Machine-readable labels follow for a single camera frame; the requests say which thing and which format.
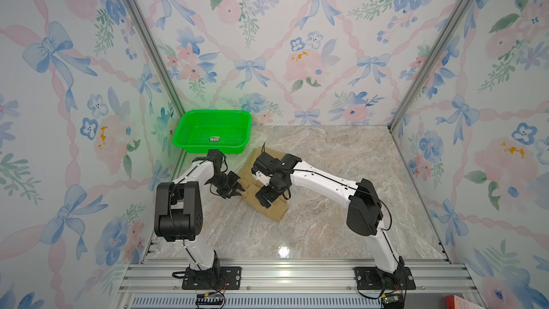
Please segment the black connector block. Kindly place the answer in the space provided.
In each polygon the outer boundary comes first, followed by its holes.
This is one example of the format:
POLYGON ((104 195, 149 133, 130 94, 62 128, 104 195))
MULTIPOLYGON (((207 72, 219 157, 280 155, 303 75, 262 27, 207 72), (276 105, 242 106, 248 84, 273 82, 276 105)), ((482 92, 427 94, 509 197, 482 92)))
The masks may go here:
POLYGON ((196 308, 224 308, 226 297, 223 293, 200 293, 197 294, 194 305, 196 308))

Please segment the red box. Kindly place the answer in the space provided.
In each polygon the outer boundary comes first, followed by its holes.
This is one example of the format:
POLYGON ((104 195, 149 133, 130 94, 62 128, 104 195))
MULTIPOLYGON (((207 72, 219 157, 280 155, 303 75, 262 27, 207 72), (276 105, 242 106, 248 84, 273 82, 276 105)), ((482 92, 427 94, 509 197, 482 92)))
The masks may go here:
POLYGON ((483 309, 482 306, 476 305, 456 295, 446 296, 445 303, 447 309, 483 309))

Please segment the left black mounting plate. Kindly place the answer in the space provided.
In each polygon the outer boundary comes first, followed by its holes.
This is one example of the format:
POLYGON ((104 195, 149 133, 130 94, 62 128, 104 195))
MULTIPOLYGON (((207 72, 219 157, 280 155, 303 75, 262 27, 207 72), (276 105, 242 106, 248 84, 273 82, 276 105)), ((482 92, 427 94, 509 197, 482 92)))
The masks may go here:
POLYGON ((213 267, 209 270, 193 270, 187 267, 182 279, 182 289, 239 290, 241 280, 241 267, 213 267))

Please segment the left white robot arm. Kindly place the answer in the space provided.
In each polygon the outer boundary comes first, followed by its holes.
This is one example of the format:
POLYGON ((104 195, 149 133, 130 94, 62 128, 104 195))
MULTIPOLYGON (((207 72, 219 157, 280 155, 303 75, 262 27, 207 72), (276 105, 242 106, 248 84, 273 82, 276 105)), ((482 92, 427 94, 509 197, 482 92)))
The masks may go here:
POLYGON ((156 189, 154 233, 167 242, 181 243, 189 265, 175 271, 184 290, 238 290, 241 267, 223 267, 217 252, 202 234, 204 213, 201 189, 210 185, 214 194, 224 199, 239 195, 243 188, 240 177, 223 170, 226 157, 219 150, 209 150, 205 157, 193 160, 189 170, 171 183, 160 183, 156 189))

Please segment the green plastic basket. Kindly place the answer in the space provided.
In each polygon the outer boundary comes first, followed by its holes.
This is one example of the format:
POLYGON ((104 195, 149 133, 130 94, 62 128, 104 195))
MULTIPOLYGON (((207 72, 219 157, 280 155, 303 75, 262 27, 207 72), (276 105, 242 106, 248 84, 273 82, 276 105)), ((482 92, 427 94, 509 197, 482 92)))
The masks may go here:
POLYGON ((243 110, 193 110, 182 116, 172 142, 190 154, 240 154, 250 141, 251 126, 252 115, 243 110))

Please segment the green circuit board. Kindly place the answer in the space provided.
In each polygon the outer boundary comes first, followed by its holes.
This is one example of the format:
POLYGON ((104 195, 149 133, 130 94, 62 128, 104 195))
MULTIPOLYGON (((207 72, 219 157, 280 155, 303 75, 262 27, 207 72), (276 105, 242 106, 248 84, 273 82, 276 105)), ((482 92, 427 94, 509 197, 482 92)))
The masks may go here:
POLYGON ((383 295, 380 304, 382 309, 404 309, 405 298, 400 294, 383 295))

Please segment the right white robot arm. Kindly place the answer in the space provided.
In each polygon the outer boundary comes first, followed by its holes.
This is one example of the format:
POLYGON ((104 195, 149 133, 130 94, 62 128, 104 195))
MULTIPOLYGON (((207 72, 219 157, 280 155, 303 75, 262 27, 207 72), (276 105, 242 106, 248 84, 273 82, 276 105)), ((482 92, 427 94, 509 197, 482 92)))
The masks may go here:
POLYGON ((262 184, 255 197, 265 208, 279 197, 289 200, 294 186, 304 187, 339 204, 346 210, 347 227, 366 239, 382 286, 404 288, 407 280, 404 260, 386 234, 389 228, 383 222, 385 203, 378 197, 372 182, 337 177, 292 154, 279 160, 263 152, 254 161, 251 172, 262 184))

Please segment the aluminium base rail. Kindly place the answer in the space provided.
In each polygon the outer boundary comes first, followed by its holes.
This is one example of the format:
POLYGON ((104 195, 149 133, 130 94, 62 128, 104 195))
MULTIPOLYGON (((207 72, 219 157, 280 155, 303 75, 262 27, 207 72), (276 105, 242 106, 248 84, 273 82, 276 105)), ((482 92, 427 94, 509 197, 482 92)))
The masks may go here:
MULTIPOLYGON (((378 308, 378 292, 357 290, 353 269, 372 260, 224 259, 242 268, 239 290, 226 290, 224 308, 378 308)), ((445 297, 460 296, 484 306, 463 264, 443 259, 406 260, 416 284, 407 291, 406 308, 445 308, 445 297)), ((172 277, 184 270, 182 259, 149 259, 129 267, 113 308, 196 308, 198 290, 183 290, 172 277)))

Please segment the khaki long pants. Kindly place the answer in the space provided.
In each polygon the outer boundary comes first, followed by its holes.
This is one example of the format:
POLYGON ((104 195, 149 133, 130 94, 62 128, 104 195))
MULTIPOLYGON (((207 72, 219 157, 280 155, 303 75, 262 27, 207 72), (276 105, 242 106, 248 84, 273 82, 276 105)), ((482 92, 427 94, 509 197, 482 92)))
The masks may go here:
POLYGON ((241 192, 243 200, 257 212, 263 214, 276 223, 279 223, 288 210, 287 200, 283 196, 270 200, 267 193, 262 190, 264 185, 256 180, 252 174, 252 167, 257 158, 262 154, 262 147, 256 147, 246 159, 244 165, 238 171, 239 183, 244 189, 241 192))

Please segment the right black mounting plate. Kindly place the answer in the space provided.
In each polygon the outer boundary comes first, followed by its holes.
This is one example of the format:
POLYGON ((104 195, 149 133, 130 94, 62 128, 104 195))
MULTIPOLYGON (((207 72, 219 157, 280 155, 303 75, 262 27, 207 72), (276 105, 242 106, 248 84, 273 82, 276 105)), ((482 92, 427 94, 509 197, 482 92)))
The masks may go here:
POLYGON ((386 273, 376 267, 356 267, 353 269, 359 290, 415 290, 415 279, 408 267, 398 268, 394 273, 386 273))

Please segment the left aluminium corner post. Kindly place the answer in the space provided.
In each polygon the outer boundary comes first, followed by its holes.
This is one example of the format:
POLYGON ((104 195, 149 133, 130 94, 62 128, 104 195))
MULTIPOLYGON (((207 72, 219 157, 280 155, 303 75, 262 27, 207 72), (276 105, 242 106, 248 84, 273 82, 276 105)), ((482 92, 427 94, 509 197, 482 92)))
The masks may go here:
POLYGON ((164 62, 160 57, 159 50, 154 43, 154 38, 149 27, 147 26, 146 19, 137 0, 122 0, 122 2, 128 10, 131 18, 134 20, 135 28, 140 36, 140 39, 142 40, 142 43, 144 44, 145 51, 150 56, 151 63, 157 71, 161 83, 165 87, 167 95, 174 105, 175 111, 180 117, 183 116, 185 113, 184 107, 176 92, 175 86, 168 75, 167 67, 164 65, 164 62))

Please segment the black mounting plate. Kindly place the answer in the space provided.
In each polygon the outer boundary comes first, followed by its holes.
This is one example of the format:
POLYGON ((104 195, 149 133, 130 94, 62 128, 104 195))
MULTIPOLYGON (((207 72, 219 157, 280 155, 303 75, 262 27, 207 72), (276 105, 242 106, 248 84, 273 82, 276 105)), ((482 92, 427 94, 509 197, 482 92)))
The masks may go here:
POLYGON ((398 268, 394 273, 386 273, 376 267, 356 267, 353 269, 359 290, 415 290, 415 279, 408 267, 398 268))
POLYGON ((187 267, 182 279, 182 289, 239 290, 241 280, 241 267, 213 267, 209 270, 193 270, 187 267))

